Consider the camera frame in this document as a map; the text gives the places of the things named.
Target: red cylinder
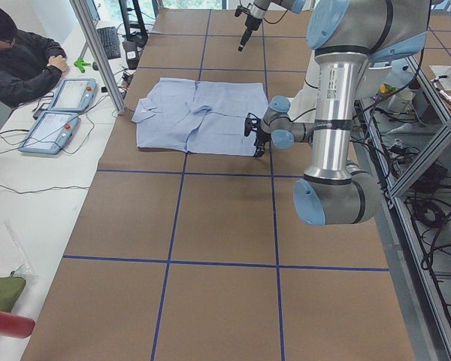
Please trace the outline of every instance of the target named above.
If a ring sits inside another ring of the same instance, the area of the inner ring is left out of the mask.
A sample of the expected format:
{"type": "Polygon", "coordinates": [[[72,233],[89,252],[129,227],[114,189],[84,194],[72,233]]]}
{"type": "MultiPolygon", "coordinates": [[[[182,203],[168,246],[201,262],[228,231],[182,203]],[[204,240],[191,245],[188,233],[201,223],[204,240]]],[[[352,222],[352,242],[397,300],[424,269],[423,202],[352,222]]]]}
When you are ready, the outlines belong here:
{"type": "Polygon", "coordinates": [[[34,327],[35,321],[31,318],[0,311],[0,336],[26,338],[34,327]]]}

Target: black sleeve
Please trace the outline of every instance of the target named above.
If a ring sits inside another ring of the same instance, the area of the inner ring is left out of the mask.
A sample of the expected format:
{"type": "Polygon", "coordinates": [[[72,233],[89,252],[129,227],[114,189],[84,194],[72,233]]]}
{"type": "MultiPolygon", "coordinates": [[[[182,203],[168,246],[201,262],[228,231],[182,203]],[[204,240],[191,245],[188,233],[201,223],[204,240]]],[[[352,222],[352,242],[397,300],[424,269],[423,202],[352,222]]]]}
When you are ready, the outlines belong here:
{"type": "Polygon", "coordinates": [[[29,80],[21,80],[0,69],[0,102],[14,108],[20,103],[40,98],[54,88],[61,76],[60,69],[51,65],[29,80]]]}
{"type": "Polygon", "coordinates": [[[29,32],[28,35],[29,40],[33,42],[35,48],[38,49],[40,53],[45,54],[46,59],[57,55],[62,55],[64,58],[67,57],[67,54],[65,54],[65,51],[62,49],[60,44],[53,39],[44,38],[34,32],[29,32]]]}

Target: person's hand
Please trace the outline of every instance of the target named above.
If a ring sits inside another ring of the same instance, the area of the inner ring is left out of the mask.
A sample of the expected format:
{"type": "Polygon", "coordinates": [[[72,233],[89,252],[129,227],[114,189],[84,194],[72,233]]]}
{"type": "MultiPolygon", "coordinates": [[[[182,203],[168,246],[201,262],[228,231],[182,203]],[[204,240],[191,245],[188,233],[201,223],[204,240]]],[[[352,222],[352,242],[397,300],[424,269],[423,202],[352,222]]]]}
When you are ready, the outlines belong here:
{"type": "Polygon", "coordinates": [[[53,65],[56,68],[60,69],[62,73],[65,73],[68,70],[67,59],[61,55],[51,56],[48,59],[49,65],[53,65]]]}

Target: black stand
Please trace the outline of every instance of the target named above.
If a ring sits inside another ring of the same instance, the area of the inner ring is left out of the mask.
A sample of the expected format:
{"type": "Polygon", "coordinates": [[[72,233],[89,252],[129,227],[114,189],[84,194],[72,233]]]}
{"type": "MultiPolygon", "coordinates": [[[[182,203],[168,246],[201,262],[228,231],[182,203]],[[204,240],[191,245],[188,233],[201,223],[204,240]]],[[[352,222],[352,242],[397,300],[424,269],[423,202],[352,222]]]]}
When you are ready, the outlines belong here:
{"type": "Polygon", "coordinates": [[[134,5],[134,12],[137,20],[131,21],[129,19],[129,11],[127,10],[127,0],[119,0],[120,13],[122,14],[123,25],[126,29],[127,41],[134,41],[138,47],[145,47],[149,35],[145,29],[144,18],[142,17],[141,7],[138,0],[132,0],[134,5]],[[139,32],[131,32],[131,29],[139,29],[139,32]]]}

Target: wrinkled cloth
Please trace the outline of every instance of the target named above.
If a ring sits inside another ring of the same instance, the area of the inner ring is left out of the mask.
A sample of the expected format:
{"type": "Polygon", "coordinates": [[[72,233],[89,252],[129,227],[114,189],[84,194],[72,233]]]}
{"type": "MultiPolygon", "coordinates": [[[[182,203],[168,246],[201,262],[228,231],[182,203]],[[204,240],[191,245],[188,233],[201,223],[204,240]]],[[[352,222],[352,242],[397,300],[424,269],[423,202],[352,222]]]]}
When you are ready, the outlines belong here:
{"type": "Polygon", "coordinates": [[[161,78],[139,100],[132,121],[141,148],[252,156],[256,137],[244,136],[244,121],[248,113],[262,117],[267,107],[261,83],[161,78]]]}

